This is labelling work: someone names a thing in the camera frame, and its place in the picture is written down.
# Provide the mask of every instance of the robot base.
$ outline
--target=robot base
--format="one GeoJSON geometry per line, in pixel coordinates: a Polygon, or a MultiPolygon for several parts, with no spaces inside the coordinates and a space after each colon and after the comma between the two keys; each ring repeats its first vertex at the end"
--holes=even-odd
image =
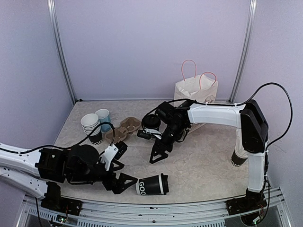
{"type": "Polygon", "coordinates": [[[82,202],[61,197],[60,187],[55,182],[47,182],[48,188],[45,198],[41,201],[41,207],[61,213],[80,215],[82,202]]]}
{"type": "Polygon", "coordinates": [[[240,214],[252,210],[260,209],[261,206],[266,207],[267,202],[261,192],[250,192],[246,190],[246,196],[226,201],[227,210],[229,215],[240,214]]]}

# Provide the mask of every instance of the stacked paper cups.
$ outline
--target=stacked paper cups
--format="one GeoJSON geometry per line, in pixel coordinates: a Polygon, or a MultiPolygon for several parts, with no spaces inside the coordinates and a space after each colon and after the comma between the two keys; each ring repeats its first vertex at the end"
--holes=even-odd
{"type": "MultiPolygon", "coordinates": [[[[99,117],[95,113],[90,113],[82,117],[81,124],[84,132],[89,135],[99,124],[99,117]]],[[[89,136],[89,140],[92,144],[98,145],[102,142],[101,126],[98,126],[96,130],[89,136]]]]}

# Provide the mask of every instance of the cardboard cup holder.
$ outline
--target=cardboard cup holder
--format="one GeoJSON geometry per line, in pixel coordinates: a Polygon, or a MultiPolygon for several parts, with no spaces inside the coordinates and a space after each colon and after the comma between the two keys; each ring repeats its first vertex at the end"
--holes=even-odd
{"type": "MultiPolygon", "coordinates": [[[[125,118],[120,123],[120,127],[115,129],[115,140],[114,143],[118,143],[126,139],[127,134],[132,134],[134,131],[138,130],[141,126],[141,121],[134,117],[125,118]]],[[[105,133],[104,139],[111,142],[113,137],[113,130],[109,130],[105,133]]]]}
{"type": "Polygon", "coordinates": [[[120,127],[124,127],[127,129],[127,133],[132,134],[134,131],[138,130],[141,126],[141,121],[139,121],[135,117],[125,118],[120,123],[120,127]]]}

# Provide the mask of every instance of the blue paper cup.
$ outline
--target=blue paper cup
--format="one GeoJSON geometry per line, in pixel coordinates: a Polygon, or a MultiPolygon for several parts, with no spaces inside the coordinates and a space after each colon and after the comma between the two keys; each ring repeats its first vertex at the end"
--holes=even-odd
{"type": "MultiPolygon", "coordinates": [[[[96,111],[95,114],[98,115],[100,123],[111,122],[110,117],[109,117],[109,111],[107,109],[100,109],[100,110],[96,111]]],[[[110,129],[111,129],[111,127],[108,124],[104,124],[101,126],[102,132],[107,132],[110,129]]]]}

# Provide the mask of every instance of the lavender wall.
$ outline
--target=lavender wall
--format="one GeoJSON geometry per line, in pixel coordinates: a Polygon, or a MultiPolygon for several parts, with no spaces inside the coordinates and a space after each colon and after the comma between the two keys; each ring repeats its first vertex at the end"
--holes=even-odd
{"type": "MultiPolygon", "coordinates": [[[[47,1],[1,1],[0,31],[0,142],[53,143],[72,105],[47,1]]],[[[11,227],[24,192],[1,181],[0,192],[0,225],[11,227]]]]}
{"type": "MultiPolygon", "coordinates": [[[[249,0],[56,1],[78,98],[172,98],[185,59],[219,79],[228,99],[240,60],[249,0]]],[[[187,76],[194,68],[185,67],[187,76]]]]}
{"type": "MultiPolygon", "coordinates": [[[[246,100],[263,83],[274,81],[289,92],[294,121],[289,133],[270,149],[269,177],[280,186],[295,226],[303,217],[303,2],[301,0],[258,1],[250,50],[237,95],[246,100]]],[[[281,135],[289,121],[289,105],[282,90],[263,88],[257,95],[269,123],[269,137],[281,135]]]]}

